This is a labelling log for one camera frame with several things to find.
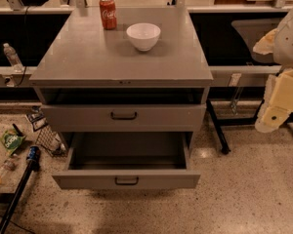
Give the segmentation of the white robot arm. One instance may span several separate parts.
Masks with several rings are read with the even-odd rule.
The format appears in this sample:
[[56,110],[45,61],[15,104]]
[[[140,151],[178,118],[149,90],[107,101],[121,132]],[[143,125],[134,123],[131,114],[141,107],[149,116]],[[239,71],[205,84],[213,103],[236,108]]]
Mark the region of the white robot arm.
[[255,123],[260,133],[277,130],[293,113],[293,8],[278,27],[271,30],[253,47],[257,54],[272,54],[281,65],[277,75],[270,75]]

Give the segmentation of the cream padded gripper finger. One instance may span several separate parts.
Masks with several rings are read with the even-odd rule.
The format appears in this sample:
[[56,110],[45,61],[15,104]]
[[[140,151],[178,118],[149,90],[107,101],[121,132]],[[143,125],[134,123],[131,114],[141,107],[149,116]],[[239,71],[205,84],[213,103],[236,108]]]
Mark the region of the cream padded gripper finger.
[[273,53],[274,37],[277,29],[273,29],[263,36],[253,47],[253,51],[256,54],[267,55]]

